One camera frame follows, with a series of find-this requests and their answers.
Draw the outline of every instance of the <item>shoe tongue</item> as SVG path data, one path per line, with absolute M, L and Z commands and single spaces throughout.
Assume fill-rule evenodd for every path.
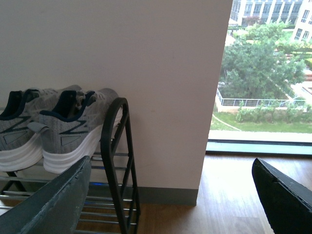
M 26 92 L 24 93 L 24 95 L 26 96 L 26 102 L 31 102 L 32 100 L 34 100 L 35 98 L 39 97 L 39 90 L 36 89 L 28 89 L 26 90 Z
M 76 108 L 77 108 L 78 110 L 81 109 L 81 106 L 82 106 L 82 104 L 83 104 L 85 98 L 86 98 L 86 97 L 85 97 L 85 95 L 84 95 L 83 92 L 81 92 L 81 91 L 76 91 Z

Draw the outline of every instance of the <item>building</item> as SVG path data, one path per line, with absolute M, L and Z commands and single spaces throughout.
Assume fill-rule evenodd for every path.
M 310 41 L 312 38 L 312 0 L 304 0 L 298 14 L 293 40 Z
M 261 22 L 290 22 L 295 24 L 303 0 L 234 0 L 230 18 L 238 25 L 248 25 L 248 17 Z

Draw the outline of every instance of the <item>shoe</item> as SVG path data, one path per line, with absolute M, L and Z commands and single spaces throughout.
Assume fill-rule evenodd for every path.
M 81 90 L 77 85 L 66 89 Z M 18 171 L 42 158 L 39 136 L 27 124 L 39 121 L 41 110 L 52 110 L 64 90 L 33 88 L 10 92 L 0 115 L 0 171 Z
M 40 133 L 45 170 L 59 174 L 83 156 L 93 155 L 107 110 L 117 97 L 112 89 L 64 91 L 52 111 L 40 112 L 39 123 L 28 127 Z

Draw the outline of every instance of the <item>white railing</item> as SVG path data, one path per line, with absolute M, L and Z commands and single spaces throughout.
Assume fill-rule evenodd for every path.
M 292 103 L 298 106 L 304 106 L 306 104 L 305 100 L 296 100 L 296 99 L 248 99 L 248 98 L 223 98 L 219 89 L 216 91 L 216 95 L 220 100 L 222 106 L 239 106 L 243 102 L 243 106 L 246 107 L 257 107 L 259 105 L 270 106 L 273 103 L 278 102 L 279 107 L 286 107 L 288 103 Z

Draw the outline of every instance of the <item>lawn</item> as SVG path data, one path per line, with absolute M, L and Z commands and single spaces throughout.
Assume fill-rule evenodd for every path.
M 285 123 L 282 121 L 275 123 L 238 123 L 235 119 L 236 114 L 214 112 L 214 115 L 221 121 L 245 132 L 312 133 L 312 124 L 309 123 Z M 210 129 L 236 131 L 217 121 L 214 117 Z

